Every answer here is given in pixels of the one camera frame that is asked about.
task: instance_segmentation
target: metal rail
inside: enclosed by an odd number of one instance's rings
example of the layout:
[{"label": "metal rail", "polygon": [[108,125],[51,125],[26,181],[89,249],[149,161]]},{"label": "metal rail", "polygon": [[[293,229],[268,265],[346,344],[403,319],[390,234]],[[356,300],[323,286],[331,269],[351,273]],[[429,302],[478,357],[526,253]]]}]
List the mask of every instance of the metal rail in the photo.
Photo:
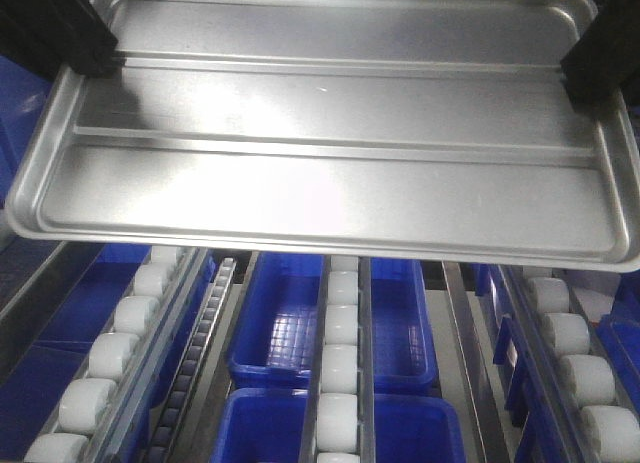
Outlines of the metal rail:
[{"label": "metal rail", "polygon": [[151,438],[145,462],[164,463],[174,448],[176,436],[189,408],[193,389],[210,348],[212,335],[218,328],[220,314],[229,299],[235,269],[235,260],[226,258],[213,283],[207,287],[178,371],[171,383],[160,421]]},{"label": "metal rail", "polygon": [[471,417],[475,423],[473,436],[478,449],[478,461],[509,463],[511,460],[504,441],[504,432],[464,288],[460,265],[443,262],[442,267],[456,327],[458,351],[464,363],[465,392],[471,402]]}]

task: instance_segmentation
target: stainless steel tray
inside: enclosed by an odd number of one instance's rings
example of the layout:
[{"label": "stainless steel tray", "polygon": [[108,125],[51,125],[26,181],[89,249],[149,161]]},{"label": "stainless steel tray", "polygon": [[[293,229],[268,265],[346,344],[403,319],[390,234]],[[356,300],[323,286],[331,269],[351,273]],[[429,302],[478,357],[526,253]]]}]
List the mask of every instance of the stainless steel tray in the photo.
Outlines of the stainless steel tray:
[{"label": "stainless steel tray", "polygon": [[588,0],[94,0],[8,200],[35,238],[630,270],[621,98],[576,111]]}]

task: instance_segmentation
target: blue plastic bin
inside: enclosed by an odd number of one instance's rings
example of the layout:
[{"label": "blue plastic bin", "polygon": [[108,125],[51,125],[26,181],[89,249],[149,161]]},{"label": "blue plastic bin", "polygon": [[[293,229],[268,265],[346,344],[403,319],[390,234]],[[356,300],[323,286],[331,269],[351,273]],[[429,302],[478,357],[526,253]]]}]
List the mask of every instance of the blue plastic bin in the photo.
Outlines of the blue plastic bin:
[{"label": "blue plastic bin", "polygon": [[0,199],[25,154],[51,84],[0,56]]},{"label": "blue plastic bin", "polygon": [[131,246],[105,246],[40,333],[36,344],[80,353],[89,351],[149,250],[148,246],[134,250]]},{"label": "blue plastic bin", "polygon": [[84,355],[32,347],[0,386],[0,459],[22,460]]},{"label": "blue plastic bin", "polygon": [[[211,463],[296,463],[307,394],[245,388],[227,401]],[[377,395],[378,463],[462,463],[458,418],[444,400]]]},{"label": "blue plastic bin", "polygon": [[[322,263],[260,256],[227,353],[237,387],[308,387]],[[427,394],[437,366],[420,265],[374,258],[371,273],[376,392]]]},{"label": "blue plastic bin", "polygon": [[640,411],[640,323],[605,316],[596,332],[633,405]]}]

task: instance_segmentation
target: blue storage bin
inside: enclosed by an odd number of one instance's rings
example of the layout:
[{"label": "blue storage bin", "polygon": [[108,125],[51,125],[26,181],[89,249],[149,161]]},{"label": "blue storage bin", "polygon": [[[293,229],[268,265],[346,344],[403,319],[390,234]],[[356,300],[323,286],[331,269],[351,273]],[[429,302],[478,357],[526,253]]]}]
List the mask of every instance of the blue storage bin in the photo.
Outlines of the blue storage bin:
[{"label": "blue storage bin", "polygon": [[51,84],[0,56],[0,199],[25,154]]},{"label": "blue storage bin", "polygon": [[[227,353],[237,387],[308,387],[322,264],[260,256]],[[426,394],[437,366],[420,264],[374,258],[371,273],[376,391]]]},{"label": "blue storage bin", "polygon": [[629,398],[640,411],[640,323],[605,316],[596,332]]},{"label": "blue storage bin", "polygon": [[84,355],[31,347],[0,386],[0,459],[24,458]]},{"label": "blue storage bin", "polygon": [[36,344],[87,353],[148,252],[146,245],[105,245]]},{"label": "blue storage bin", "polygon": [[97,263],[137,263],[149,254],[151,246],[130,243],[108,243],[96,259]]},{"label": "blue storage bin", "polygon": [[[245,388],[227,401],[211,463],[296,463],[307,394]],[[378,463],[462,463],[455,411],[437,398],[377,395]]]}]

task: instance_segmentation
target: black bracket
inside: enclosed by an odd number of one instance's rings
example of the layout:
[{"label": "black bracket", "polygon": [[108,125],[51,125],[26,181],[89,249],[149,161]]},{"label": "black bracket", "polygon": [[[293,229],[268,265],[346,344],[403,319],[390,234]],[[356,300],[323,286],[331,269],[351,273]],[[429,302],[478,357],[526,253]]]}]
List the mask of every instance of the black bracket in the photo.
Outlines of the black bracket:
[{"label": "black bracket", "polygon": [[105,75],[117,43],[89,0],[0,0],[0,53],[45,78]]}]

